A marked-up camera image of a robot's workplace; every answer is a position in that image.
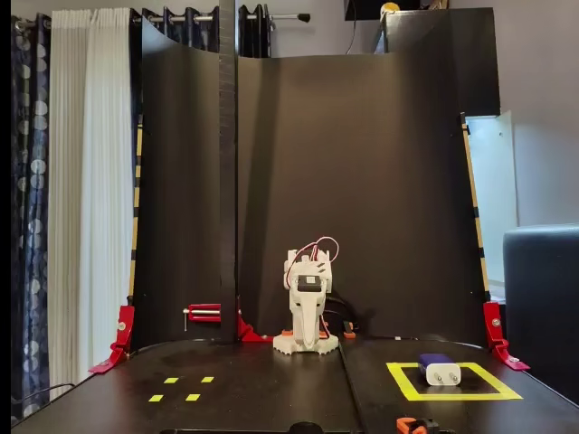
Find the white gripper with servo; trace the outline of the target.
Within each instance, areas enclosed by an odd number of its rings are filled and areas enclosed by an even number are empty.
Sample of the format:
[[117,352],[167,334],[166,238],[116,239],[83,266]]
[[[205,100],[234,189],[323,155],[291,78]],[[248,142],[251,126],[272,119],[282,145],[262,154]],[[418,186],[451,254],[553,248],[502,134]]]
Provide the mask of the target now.
[[324,310],[326,281],[320,275],[295,275],[290,281],[290,293],[298,302],[292,311],[293,335],[299,352],[313,350],[319,340],[319,318]]

